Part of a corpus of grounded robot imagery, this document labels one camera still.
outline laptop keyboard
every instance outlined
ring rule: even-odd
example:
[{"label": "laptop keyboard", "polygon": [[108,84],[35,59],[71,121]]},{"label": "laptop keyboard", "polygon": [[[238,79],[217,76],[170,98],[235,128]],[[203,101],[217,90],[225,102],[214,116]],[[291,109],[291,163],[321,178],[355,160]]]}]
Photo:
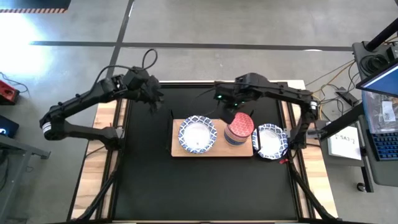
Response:
[{"label": "laptop keyboard", "polygon": [[379,161],[398,160],[398,133],[372,134]]}]

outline wooden cutting board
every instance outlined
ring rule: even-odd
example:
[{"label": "wooden cutting board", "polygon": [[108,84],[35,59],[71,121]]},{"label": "wooden cutting board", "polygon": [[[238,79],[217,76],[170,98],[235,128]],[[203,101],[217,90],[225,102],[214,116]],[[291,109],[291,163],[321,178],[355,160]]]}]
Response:
[{"label": "wooden cutting board", "polygon": [[173,157],[249,157],[253,156],[251,137],[241,146],[232,146],[224,138],[226,123],[220,119],[212,119],[217,130],[217,139],[213,147],[203,153],[194,154],[186,151],[178,142],[178,131],[184,119],[173,120],[172,156]]}]

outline metal rod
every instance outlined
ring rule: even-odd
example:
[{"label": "metal rod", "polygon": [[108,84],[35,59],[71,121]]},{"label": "metal rod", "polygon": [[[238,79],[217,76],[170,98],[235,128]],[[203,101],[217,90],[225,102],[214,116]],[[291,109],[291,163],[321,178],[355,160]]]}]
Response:
[{"label": "metal rod", "polygon": [[356,105],[352,110],[339,117],[321,129],[321,141],[336,134],[340,130],[346,128],[350,124],[358,120],[360,115],[364,114],[363,104]]},{"label": "metal rod", "polygon": [[378,46],[380,46],[384,41],[387,40],[390,36],[392,36],[395,32],[398,31],[398,18],[391,22],[380,34],[378,34],[373,40],[371,40],[368,44],[366,44],[365,49],[372,52]]}]

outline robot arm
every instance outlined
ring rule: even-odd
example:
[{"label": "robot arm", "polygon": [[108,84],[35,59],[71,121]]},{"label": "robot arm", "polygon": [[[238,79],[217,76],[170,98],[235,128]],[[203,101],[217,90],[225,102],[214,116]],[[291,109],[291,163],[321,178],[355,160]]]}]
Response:
[{"label": "robot arm", "polygon": [[306,133],[312,122],[318,119],[317,102],[312,98],[308,90],[298,90],[286,85],[271,83],[262,75],[248,73],[235,78],[235,82],[216,82],[214,99],[224,103],[221,119],[230,124],[237,109],[243,106],[244,102],[257,100],[260,97],[269,97],[283,100],[300,106],[301,116],[296,128],[290,132],[290,149],[305,148]]},{"label": "robot arm", "polygon": [[142,68],[132,67],[125,75],[104,78],[95,83],[90,91],[58,105],[50,107],[40,120],[44,137],[47,140],[61,140],[66,137],[100,140],[107,149],[117,149],[122,131],[106,127],[89,128],[70,124],[65,119],[97,103],[107,103],[120,98],[143,101],[150,104],[151,111],[156,111],[162,101],[159,81]]}]

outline white paper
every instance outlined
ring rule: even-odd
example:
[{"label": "white paper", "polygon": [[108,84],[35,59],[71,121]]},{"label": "white paper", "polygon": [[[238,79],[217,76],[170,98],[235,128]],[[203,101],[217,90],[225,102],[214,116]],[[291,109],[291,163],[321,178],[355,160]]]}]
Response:
[{"label": "white paper", "polygon": [[356,128],[348,126],[328,138],[329,155],[361,160],[359,137]]},{"label": "white paper", "polygon": [[382,113],[383,113],[384,121],[395,121],[396,120],[396,115],[394,113],[394,110],[392,109],[391,101],[383,101],[382,102]]}]

